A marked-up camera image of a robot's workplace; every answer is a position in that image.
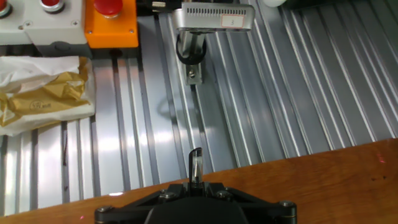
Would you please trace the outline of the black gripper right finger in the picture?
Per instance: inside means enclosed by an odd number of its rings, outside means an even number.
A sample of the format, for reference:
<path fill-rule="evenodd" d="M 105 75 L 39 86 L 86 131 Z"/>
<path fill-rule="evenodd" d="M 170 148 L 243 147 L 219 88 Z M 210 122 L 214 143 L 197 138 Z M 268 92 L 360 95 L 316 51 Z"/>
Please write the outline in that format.
<path fill-rule="evenodd" d="M 297 224 L 297 205 L 289 200 L 267 202 L 246 192 L 205 182 L 206 196 L 237 205 L 250 224 Z"/>

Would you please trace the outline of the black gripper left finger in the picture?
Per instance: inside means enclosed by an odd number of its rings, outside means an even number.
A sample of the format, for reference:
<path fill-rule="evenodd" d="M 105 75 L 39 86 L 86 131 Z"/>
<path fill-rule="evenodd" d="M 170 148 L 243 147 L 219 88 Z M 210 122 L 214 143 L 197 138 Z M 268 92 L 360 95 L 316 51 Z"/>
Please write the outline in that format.
<path fill-rule="evenodd" d="M 149 213 L 156 206 L 184 198 L 187 193 L 186 186 L 170 184 L 167 189 L 156 191 L 123 207 L 99 207 L 95 210 L 95 223 L 145 223 Z"/>

